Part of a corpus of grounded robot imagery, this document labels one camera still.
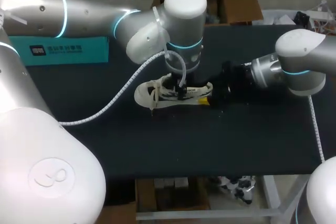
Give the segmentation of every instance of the blue led ring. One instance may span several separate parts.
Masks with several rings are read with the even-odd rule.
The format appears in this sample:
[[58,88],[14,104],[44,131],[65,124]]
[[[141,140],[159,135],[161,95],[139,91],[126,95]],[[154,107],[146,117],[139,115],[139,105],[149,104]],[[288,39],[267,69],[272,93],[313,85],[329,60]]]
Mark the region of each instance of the blue led ring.
[[138,13],[138,12],[141,12],[140,10],[130,10],[128,12],[126,12],[121,18],[118,19],[118,21],[116,22],[116,25],[114,26],[114,29],[113,29],[113,36],[114,38],[116,39],[116,30],[117,30],[117,26],[119,25],[120,21],[122,21],[125,17],[127,17],[128,15],[132,14],[132,13]]
[[302,71],[302,72],[291,73],[291,72],[286,72],[286,71],[283,70],[283,72],[286,73],[286,74],[290,74],[290,75],[292,75],[292,76],[297,76],[297,75],[299,75],[299,74],[308,73],[308,72],[310,72],[310,71],[309,71],[309,70],[306,70],[306,71]]
[[67,2],[66,0],[63,1],[63,7],[64,7],[64,22],[63,22],[63,27],[59,35],[57,35],[55,38],[59,38],[63,35],[65,28],[67,27],[67,22],[68,22],[68,7],[67,7]]
[[188,46],[188,47],[178,46],[178,45],[175,45],[175,44],[173,44],[171,42],[169,42],[168,44],[171,45],[171,46],[173,46],[173,47],[175,47],[175,48],[178,48],[178,49],[191,49],[191,48],[196,47],[197,45],[199,45],[202,42],[202,40],[203,40],[203,37],[200,39],[199,42],[197,42],[196,44],[193,44],[191,46]]
[[6,43],[3,43],[3,42],[0,42],[0,46],[4,46],[4,47],[8,47],[8,48],[10,48],[11,50],[13,50],[14,52],[16,52],[18,55],[19,55],[19,53],[15,50],[15,48],[14,47],[12,47],[11,45],[9,45],[9,44],[6,44]]

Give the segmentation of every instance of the shoelace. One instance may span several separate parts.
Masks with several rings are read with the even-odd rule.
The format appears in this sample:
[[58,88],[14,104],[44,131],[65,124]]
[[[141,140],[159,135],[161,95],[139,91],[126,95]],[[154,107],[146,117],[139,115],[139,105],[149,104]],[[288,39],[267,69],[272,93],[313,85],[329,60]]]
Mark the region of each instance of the shoelace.
[[161,86],[161,83],[158,83],[156,81],[153,82],[154,89],[152,90],[151,95],[150,95],[150,99],[152,101],[150,110],[154,110],[158,106],[160,86]]

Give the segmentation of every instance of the small box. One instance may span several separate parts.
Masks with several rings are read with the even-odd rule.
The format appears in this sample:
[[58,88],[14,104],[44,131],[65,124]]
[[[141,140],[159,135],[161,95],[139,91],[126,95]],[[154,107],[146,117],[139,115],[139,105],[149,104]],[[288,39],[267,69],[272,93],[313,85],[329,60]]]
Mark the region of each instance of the small box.
[[203,178],[189,177],[188,188],[155,189],[153,179],[137,179],[138,210],[190,211],[207,210],[209,201]]
[[100,63],[109,61],[109,41],[97,38],[46,38],[10,36],[26,66]]

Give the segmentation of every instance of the white cable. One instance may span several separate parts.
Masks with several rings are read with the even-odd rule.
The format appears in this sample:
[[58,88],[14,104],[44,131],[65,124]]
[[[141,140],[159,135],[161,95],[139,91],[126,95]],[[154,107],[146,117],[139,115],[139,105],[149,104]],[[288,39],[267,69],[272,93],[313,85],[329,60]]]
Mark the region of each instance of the white cable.
[[[178,58],[178,60],[181,62],[182,65],[182,70],[183,70],[183,75],[182,75],[182,79],[180,84],[184,83],[185,81],[185,76],[186,76],[186,66],[185,66],[185,62],[182,58],[181,55],[179,55],[177,52],[174,51],[168,51],[170,54],[176,56]],[[133,80],[139,75],[139,73],[149,64],[151,63],[153,60],[155,60],[156,58],[158,58],[159,56],[164,55],[165,52],[161,51],[158,52],[156,55],[153,55],[151,58],[149,58],[144,64],[142,64],[137,71],[131,76],[131,78],[126,82],[126,84],[121,88],[121,90],[115,95],[115,97],[104,107],[102,108],[99,112],[97,112],[96,114],[82,119],[82,120],[78,120],[78,121],[73,121],[73,122],[59,122],[60,125],[62,126],[73,126],[73,125],[79,125],[79,124],[83,124],[83,123],[87,123],[92,121],[93,119],[96,119],[97,117],[101,116],[106,110],[108,110],[115,102],[116,100],[123,94],[123,92],[129,87],[129,85],[133,82]]]
[[308,96],[308,102],[309,102],[309,107],[310,107],[311,119],[313,121],[313,126],[314,126],[314,130],[315,130],[315,137],[316,137],[317,147],[319,149],[320,158],[321,158],[321,161],[323,163],[325,161],[325,159],[324,159],[323,149],[322,149],[322,145],[321,145],[321,138],[320,138],[319,128],[317,126],[317,120],[316,120],[316,116],[315,116],[313,99],[311,98],[311,96]]

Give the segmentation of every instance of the metal table frame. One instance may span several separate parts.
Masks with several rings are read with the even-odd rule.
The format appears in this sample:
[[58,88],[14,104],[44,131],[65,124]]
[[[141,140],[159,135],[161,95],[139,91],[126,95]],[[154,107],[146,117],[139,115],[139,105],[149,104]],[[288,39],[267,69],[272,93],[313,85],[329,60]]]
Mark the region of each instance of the metal table frame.
[[263,176],[267,209],[142,212],[137,213],[136,220],[270,217],[271,224],[288,224],[309,177],[310,175],[299,175],[287,197],[281,202],[274,177]]

